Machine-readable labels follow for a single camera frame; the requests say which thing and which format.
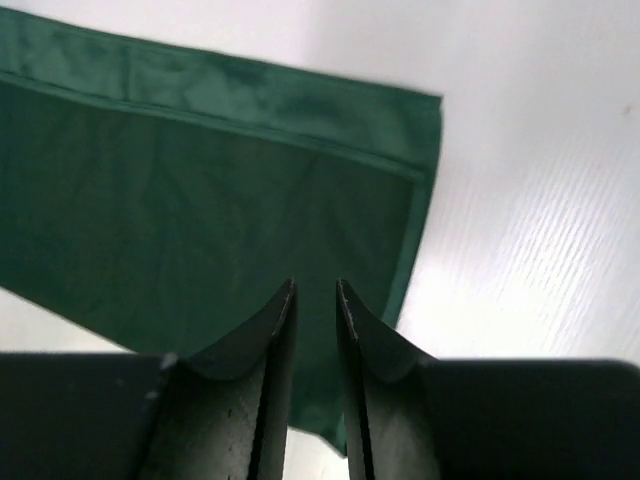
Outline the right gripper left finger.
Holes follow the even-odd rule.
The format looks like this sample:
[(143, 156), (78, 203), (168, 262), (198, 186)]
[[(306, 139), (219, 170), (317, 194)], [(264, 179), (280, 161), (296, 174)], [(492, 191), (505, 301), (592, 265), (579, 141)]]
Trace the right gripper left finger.
[(138, 478), (282, 478), (296, 332), (287, 280), (250, 319), (177, 361)]

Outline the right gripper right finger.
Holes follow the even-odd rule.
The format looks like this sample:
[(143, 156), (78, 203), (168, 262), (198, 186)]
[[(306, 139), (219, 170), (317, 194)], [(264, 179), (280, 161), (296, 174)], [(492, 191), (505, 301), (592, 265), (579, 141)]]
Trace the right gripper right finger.
[(351, 479), (438, 479), (417, 367), (428, 356), (336, 283), (336, 336)]

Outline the dark green cloth napkin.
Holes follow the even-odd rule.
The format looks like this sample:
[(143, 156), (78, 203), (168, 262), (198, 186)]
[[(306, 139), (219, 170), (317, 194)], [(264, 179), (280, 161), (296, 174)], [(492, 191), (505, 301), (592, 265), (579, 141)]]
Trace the dark green cloth napkin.
[(192, 354), (297, 282), (290, 424), (345, 446), (335, 284), (395, 325), (437, 96), (1, 11), (1, 284)]

